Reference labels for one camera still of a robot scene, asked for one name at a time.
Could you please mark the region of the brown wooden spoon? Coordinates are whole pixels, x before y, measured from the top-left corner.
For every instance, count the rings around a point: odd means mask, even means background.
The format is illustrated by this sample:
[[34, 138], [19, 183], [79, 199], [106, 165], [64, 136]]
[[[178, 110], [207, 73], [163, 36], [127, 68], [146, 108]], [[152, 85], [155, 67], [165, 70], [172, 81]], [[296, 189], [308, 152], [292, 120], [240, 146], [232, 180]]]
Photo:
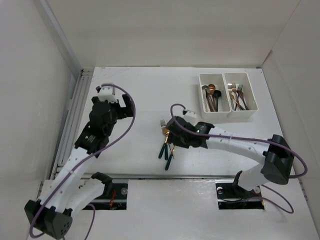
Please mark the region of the brown wooden spoon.
[[215, 105], [214, 100], [211, 95], [209, 95], [207, 97], [207, 100], [208, 100], [208, 104], [209, 104], [210, 108], [212, 109], [212, 111], [217, 112], [216, 105]]

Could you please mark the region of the silver ridged spoon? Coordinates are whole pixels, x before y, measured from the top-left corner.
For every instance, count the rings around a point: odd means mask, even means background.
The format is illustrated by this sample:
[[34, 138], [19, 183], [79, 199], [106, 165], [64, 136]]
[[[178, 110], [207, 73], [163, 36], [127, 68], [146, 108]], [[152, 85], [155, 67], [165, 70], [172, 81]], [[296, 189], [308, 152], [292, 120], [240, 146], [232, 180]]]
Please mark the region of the silver ridged spoon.
[[203, 86], [202, 86], [202, 90], [204, 90], [204, 92], [205, 92], [205, 98], [206, 98], [206, 100], [207, 100], [209, 110], [210, 110], [211, 112], [213, 112], [213, 111], [214, 111], [214, 108], [213, 108], [213, 106], [212, 106], [212, 101], [211, 101], [211, 99], [210, 99], [210, 89], [209, 89], [209, 87], [208, 87], [207, 85], [203, 85]]

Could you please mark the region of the black round spoon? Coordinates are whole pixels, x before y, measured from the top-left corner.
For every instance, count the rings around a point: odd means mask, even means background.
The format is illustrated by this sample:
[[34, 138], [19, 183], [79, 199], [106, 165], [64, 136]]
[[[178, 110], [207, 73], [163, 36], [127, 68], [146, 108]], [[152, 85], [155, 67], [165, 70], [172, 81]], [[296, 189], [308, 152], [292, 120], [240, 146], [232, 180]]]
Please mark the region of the black round spoon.
[[215, 106], [217, 109], [217, 112], [219, 111], [219, 99], [222, 96], [222, 93], [220, 90], [215, 90], [212, 94], [213, 98], [214, 98], [214, 102], [215, 102]]

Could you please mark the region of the copper round spoon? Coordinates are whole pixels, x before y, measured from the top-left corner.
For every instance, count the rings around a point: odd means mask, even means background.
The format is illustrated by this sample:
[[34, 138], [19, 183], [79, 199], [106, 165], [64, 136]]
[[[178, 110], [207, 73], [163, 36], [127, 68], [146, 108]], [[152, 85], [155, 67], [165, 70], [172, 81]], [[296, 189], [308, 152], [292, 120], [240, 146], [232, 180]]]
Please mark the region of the copper round spoon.
[[209, 95], [210, 95], [210, 98], [211, 98], [211, 102], [212, 102], [212, 105], [213, 105], [213, 109], [215, 112], [217, 112], [217, 106], [216, 106], [216, 103], [215, 103], [215, 100], [214, 100], [214, 91], [216, 90], [216, 87], [214, 84], [209, 84], [208, 85], [209, 87]]

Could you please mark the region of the thin copper bent fork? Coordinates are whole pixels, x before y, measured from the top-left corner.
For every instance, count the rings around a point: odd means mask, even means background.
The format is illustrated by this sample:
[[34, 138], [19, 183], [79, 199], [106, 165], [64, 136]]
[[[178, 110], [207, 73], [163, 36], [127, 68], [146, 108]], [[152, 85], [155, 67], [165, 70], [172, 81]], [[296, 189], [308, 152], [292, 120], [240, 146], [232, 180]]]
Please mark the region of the thin copper bent fork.
[[239, 99], [238, 99], [238, 96], [237, 96], [237, 88], [236, 88], [236, 84], [235, 83], [231, 83], [231, 91], [233, 92], [233, 95], [234, 95], [234, 100], [235, 100], [235, 107], [234, 109], [237, 110], [237, 109], [240, 109], [240, 103], [239, 103]]

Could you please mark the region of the black fork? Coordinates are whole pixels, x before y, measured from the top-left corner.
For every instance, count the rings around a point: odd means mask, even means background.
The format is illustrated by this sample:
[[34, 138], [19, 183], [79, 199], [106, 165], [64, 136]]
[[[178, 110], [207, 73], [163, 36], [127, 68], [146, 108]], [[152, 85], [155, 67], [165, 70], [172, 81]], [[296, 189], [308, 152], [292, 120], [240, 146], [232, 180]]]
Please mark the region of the black fork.
[[248, 106], [246, 104], [246, 101], [245, 101], [245, 98], [244, 98], [244, 93], [241, 90], [239, 90], [238, 93], [239, 93], [239, 96], [240, 96], [240, 98], [241, 98], [241, 100], [242, 100], [242, 102], [244, 104], [245, 109], [248, 111], [249, 108], [248, 108]]

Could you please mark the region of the brown wooden fork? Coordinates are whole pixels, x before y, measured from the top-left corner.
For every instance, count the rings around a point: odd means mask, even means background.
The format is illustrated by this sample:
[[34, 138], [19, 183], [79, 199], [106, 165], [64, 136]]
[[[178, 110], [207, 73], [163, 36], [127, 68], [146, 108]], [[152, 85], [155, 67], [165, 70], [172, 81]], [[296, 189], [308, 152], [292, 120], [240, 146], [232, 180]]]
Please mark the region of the brown wooden fork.
[[243, 85], [242, 85], [242, 84], [239, 84], [239, 85], [238, 85], [238, 88], [237, 88], [237, 92], [238, 92], [238, 95], [239, 95], [240, 99], [242, 100], [242, 102], [243, 102], [243, 104], [244, 104], [245, 109], [248, 111], [249, 108], [248, 108], [248, 106], [247, 106], [247, 104], [246, 104], [246, 102], [245, 102], [244, 93], [243, 93], [242, 90], [243, 90]]

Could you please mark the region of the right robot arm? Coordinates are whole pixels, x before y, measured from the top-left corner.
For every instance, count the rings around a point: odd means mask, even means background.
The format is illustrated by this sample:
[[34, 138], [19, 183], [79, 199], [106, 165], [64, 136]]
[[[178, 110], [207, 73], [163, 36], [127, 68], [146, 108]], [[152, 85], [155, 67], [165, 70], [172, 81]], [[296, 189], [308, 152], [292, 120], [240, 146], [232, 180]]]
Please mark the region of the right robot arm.
[[236, 174], [231, 190], [237, 197], [243, 197], [259, 185], [289, 182], [294, 156], [280, 135], [273, 135], [267, 142], [248, 141], [211, 123], [200, 121], [193, 125], [180, 116], [171, 118], [166, 127], [170, 132], [169, 141], [181, 148], [221, 150], [255, 161], [254, 167]]

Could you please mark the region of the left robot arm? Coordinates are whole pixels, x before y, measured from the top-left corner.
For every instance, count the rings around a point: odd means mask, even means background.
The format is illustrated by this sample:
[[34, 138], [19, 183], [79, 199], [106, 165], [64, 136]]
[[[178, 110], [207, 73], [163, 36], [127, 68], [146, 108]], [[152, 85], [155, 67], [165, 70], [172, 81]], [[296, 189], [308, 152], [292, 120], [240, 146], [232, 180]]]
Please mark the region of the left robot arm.
[[104, 173], [94, 173], [83, 186], [79, 186], [79, 181], [101, 152], [113, 145], [109, 137], [117, 121], [135, 117], [131, 96], [123, 94], [122, 99], [124, 107], [111, 94], [99, 94], [91, 99], [93, 106], [89, 122], [76, 140], [66, 163], [50, 188], [24, 206], [31, 229], [63, 240], [79, 211], [98, 197], [115, 196], [113, 179]]

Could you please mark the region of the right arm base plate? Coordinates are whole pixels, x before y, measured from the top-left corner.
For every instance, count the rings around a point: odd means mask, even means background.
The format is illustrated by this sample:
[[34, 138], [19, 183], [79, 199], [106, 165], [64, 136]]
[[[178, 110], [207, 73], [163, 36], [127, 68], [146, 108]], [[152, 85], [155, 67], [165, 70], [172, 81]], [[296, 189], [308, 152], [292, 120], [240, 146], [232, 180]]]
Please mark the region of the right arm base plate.
[[232, 182], [218, 181], [215, 183], [217, 205], [220, 210], [264, 210], [261, 199], [261, 188], [245, 190]]

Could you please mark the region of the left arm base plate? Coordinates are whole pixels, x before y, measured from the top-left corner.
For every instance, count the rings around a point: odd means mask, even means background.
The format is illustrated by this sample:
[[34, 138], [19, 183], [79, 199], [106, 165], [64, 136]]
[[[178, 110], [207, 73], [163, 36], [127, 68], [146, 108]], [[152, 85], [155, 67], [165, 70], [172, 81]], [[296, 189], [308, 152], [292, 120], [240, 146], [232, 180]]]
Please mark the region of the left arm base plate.
[[116, 181], [109, 195], [101, 195], [90, 202], [96, 210], [118, 211], [127, 209], [128, 181]]

